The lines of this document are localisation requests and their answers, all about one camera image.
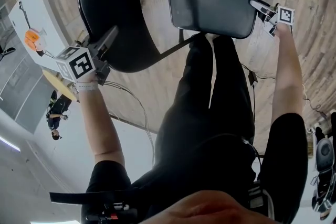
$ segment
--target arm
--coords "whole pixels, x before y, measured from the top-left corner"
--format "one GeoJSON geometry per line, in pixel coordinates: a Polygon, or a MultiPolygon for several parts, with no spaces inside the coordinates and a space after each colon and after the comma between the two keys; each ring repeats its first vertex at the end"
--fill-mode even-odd
{"type": "Polygon", "coordinates": [[[49,118],[60,118],[62,115],[61,114],[50,114],[49,118]]]}
{"type": "MultiPolygon", "coordinates": [[[[86,81],[81,82],[93,81],[94,77],[88,76],[85,79],[86,81]]],[[[96,163],[100,161],[115,161],[125,166],[118,134],[100,90],[80,91],[79,101],[96,163]]]]}
{"type": "Polygon", "coordinates": [[[272,105],[272,123],[286,113],[302,116],[302,73],[294,39],[287,25],[278,24],[278,68],[272,105]]]}

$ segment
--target white bracelet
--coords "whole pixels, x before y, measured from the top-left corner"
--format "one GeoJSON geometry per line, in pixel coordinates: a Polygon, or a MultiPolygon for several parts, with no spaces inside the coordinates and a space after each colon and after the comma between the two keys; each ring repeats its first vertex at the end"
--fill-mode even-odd
{"type": "Polygon", "coordinates": [[[94,91],[98,89],[98,82],[92,81],[92,82],[77,82],[76,83],[77,91],[94,91]]]}

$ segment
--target black pants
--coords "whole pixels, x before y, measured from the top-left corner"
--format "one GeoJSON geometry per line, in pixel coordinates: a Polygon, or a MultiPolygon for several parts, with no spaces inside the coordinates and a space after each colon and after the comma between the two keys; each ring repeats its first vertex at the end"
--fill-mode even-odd
{"type": "Polygon", "coordinates": [[[174,103],[156,139],[155,158],[183,155],[212,136],[254,138],[254,120],[245,75],[230,37],[214,40],[217,77],[211,98],[212,48],[204,36],[190,44],[174,103]]]}

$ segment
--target white desk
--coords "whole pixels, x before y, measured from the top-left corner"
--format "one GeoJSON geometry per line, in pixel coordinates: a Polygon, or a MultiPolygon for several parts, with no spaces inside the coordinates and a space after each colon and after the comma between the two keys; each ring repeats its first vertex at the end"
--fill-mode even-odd
{"type": "Polygon", "coordinates": [[[67,40],[66,33],[61,30],[62,25],[51,8],[49,0],[19,0],[9,14],[12,25],[21,40],[23,46],[26,48],[32,59],[38,65],[59,71],[55,61],[50,57],[43,55],[39,56],[35,51],[31,50],[25,44],[25,34],[29,29],[24,13],[19,9],[19,2],[22,2],[23,9],[27,13],[27,17],[31,28],[40,32],[42,29],[46,32],[44,39],[47,47],[45,50],[50,52],[53,56],[57,56],[62,50],[68,47],[71,40],[67,40]]]}

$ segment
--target wooden floor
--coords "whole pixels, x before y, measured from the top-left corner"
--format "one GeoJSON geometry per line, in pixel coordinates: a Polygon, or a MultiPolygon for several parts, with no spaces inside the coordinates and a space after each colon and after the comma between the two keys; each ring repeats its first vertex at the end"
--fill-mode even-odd
{"type": "MultiPolygon", "coordinates": [[[[169,49],[178,42],[178,31],[171,25],[168,0],[141,1],[143,15],[159,51],[169,49]]],[[[336,103],[336,0],[264,1],[269,4],[279,2],[296,10],[294,38],[307,96],[313,107],[321,104],[320,110],[329,112],[336,103]]],[[[264,32],[260,20],[256,21],[249,38],[236,41],[236,49],[241,62],[258,75],[275,76],[278,42],[264,32]]],[[[173,102],[187,52],[188,48],[183,48],[139,73],[110,73],[108,80],[127,86],[141,100],[148,114],[150,129],[154,131],[159,129],[165,112],[173,102]]],[[[268,140],[274,85],[274,80],[266,79],[256,86],[255,146],[261,153],[265,151],[268,140]]],[[[103,87],[103,95],[112,114],[144,124],[142,109],[132,96],[107,86],[103,87]]],[[[319,113],[311,110],[309,103],[303,114],[308,128],[321,118],[319,113]]]]}

